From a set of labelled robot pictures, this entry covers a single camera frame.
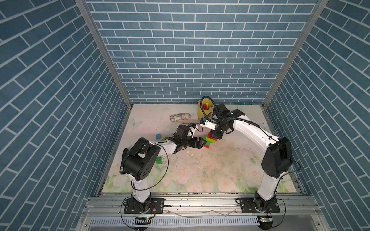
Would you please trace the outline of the red long lego brick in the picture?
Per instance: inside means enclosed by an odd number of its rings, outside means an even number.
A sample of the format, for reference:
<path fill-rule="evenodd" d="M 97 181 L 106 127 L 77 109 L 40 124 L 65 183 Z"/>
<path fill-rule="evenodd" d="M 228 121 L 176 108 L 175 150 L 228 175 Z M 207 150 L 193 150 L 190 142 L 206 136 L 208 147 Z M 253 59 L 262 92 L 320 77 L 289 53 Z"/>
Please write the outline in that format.
<path fill-rule="evenodd" d="M 217 139 L 215 137 L 213 137 L 210 133 L 208 133 L 207 137 L 206 137 L 207 140 L 214 140 L 214 141 L 217 141 Z"/>

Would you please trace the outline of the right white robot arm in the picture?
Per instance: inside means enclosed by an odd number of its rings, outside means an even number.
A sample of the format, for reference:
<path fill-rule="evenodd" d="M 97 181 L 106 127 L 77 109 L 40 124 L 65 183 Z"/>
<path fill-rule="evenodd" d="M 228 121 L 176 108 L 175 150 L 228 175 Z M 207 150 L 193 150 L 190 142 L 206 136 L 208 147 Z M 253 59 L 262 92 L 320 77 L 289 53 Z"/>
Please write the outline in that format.
<path fill-rule="evenodd" d="M 288 174 L 293 164 L 292 145 L 288 138 L 279 138 L 265 131 L 252 122 L 240 110 L 230 111 L 224 104 L 213 109 L 216 116 L 214 123 L 205 126 L 211 129 L 211 135 L 221 139 L 224 134 L 238 131 L 256 143 L 263 153 L 261 167 L 264 171 L 261 184 L 254 195 L 254 207 L 257 211 L 266 212 L 276 203 L 276 192 L 279 183 Z"/>

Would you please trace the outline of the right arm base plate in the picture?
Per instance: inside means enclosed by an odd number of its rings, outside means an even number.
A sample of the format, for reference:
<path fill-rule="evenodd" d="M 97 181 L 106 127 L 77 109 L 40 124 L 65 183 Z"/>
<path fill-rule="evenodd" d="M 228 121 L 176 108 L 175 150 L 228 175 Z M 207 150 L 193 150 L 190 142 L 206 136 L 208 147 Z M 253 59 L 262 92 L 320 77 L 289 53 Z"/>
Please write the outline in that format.
<path fill-rule="evenodd" d="M 260 196 L 257 197 L 240 197 L 235 199 L 236 203 L 241 207 L 242 213 L 279 213 L 280 208 L 277 199 L 265 201 Z"/>

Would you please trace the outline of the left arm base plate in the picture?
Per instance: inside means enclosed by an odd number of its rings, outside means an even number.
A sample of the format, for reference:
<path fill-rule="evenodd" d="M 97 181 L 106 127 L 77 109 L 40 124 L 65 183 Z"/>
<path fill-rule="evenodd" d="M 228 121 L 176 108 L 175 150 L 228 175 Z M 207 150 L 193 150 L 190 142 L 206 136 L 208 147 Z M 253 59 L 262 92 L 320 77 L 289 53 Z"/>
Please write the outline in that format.
<path fill-rule="evenodd" d="M 129 197 L 122 206 L 124 214 L 162 214 L 164 209 L 164 198 L 148 198 L 145 202 L 139 202 Z"/>

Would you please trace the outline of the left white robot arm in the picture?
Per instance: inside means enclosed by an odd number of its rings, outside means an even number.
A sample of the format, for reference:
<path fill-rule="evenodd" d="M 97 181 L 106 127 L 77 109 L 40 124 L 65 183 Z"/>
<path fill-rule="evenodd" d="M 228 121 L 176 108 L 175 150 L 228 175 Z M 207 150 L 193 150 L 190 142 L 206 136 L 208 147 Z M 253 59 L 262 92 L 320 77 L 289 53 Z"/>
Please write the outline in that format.
<path fill-rule="evenodd" d="M 195 123 L 181 124 L 171 137 L 163 141 L 151 142 L 146 138 L 139 138 L 131 149 L 125 148 L 119 168 L 121 175 L 128 175 L 134 192 L 124 203 L 126 208 L 132 208 L 135 213 L 147 213 L 154 208 L 152 194 L 147 177 L 158 157 L 173 155 L 188 147 L 201 149 L 207 141 L 202 137 L 195 137 L 198 126 Z"/>

